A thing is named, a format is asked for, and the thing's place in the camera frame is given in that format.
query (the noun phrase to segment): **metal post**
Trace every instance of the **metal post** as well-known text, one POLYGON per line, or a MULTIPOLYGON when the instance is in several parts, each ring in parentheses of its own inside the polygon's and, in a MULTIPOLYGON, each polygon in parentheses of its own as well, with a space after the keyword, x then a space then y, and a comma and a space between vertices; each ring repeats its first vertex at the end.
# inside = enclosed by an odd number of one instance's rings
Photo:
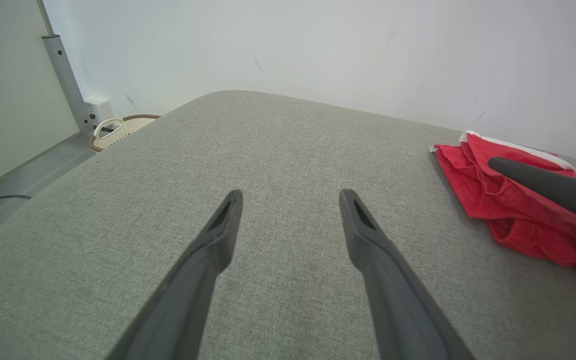
POLYGON ((68 61, 62 38, 57 34, 42 36, 41 38, 43 39, 46 50, 48 50, 48 56, 50 57, 55 73, 57 73, 57 79, 59 79, 63 93, 66 95, 70 111, 72 111, 77 121, 80 134, 85 136, 95 128, 92 121, 90 121, 90 114, 86 109, 80 87, 77 85, 71 63, 68 61))

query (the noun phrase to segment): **folded red fabric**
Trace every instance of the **folded red fabric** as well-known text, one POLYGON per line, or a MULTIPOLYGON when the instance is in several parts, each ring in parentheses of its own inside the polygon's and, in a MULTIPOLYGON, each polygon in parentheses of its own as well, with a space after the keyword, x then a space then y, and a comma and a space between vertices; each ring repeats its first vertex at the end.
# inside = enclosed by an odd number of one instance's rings
POLYGON ((576 267, 576 215, 492 170, 488 161, 503 157, 576 178, 574 168, 553 155, 540 156, 540 152, 503 145, 473 132, 461 140, 459 146, 435 148, 466 214, 485 219, 494 241, 506 248, 550 259, 562 267, 576 267))

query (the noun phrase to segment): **gray floor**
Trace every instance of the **gray floor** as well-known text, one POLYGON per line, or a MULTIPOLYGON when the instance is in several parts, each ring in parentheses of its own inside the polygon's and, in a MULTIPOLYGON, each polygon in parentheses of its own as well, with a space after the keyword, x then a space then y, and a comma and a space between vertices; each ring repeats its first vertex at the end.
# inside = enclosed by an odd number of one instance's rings
MULTIPOLYGON (((21 194, 34 196, 85 160, 93 157, 88 140, 73 137, 44 153, 22 168, 9 173, 0 181, 0 196, 21 194)), ((5 198, 0 200, 0 226, 28 200, 5 198)))

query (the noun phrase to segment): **gray fabric surface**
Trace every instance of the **gray fabric surface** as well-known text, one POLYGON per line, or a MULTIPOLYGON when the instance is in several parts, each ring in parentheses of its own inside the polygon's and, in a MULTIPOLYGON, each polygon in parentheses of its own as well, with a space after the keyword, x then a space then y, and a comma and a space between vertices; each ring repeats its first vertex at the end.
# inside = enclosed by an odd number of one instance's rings
POLYGON ((222 91, 84 162, 0 228, 0 359, 99 359, 231 189, 244 210, 201 359, 377 359, 342 188, 478 359, 576 359, 576 270, 496 244, 429 146, 460 132, 222 91))

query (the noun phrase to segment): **wall scratch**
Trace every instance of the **wall scratch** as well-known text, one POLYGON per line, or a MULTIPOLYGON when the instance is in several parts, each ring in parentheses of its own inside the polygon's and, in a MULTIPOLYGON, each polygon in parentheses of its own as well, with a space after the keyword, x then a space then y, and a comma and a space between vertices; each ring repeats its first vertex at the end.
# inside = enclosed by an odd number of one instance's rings
POLYGON ((137 110, 137 112, 139 112, 139 109, 137 109, 137 106, 135 105, 135 101, 133 101, 127 93, 123 93, 123 95, 125 95, 128 101, 130 101, 130 105, 132 105, 132 107, 137 110))
POLYGON ((259 68, 259 70, 263 71, 264 73, 266 71, 264 71, 264 68, 261 67, 261 65, 259 64, 259 60, 257 59, 257 57, 254 57, 254 62, 256 63, 256 67, 259 68))

